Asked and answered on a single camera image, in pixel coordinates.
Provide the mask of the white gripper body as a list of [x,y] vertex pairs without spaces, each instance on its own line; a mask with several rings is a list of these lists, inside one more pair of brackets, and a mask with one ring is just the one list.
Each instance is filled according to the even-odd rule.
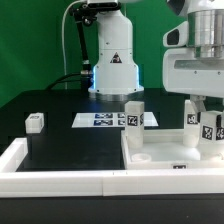
[[163,36],[162,80],[168,92],[224,98],[224,53],[221,58],[196,59],[187,21]]

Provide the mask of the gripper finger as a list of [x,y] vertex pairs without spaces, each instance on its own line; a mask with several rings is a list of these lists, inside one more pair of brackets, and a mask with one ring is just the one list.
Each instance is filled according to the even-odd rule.
[[206,100],[205,96],[201,96],[201,95],[190,96],[190,101],[194,109],[197,122],[200,122],[201,113],[206,111],[206,108],[204,105],[205,100]]

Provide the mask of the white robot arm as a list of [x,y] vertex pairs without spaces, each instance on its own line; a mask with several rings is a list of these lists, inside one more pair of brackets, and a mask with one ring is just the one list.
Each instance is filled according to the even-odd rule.
[[[141,92],[133,60],[133,27],[120,6],[131,0],[87,0],[96,13],[99,60],[92,95],[111,98]],[[224,0],[166,0],[186,20],[163,36],[163,85],[191,97],[224,98]]]

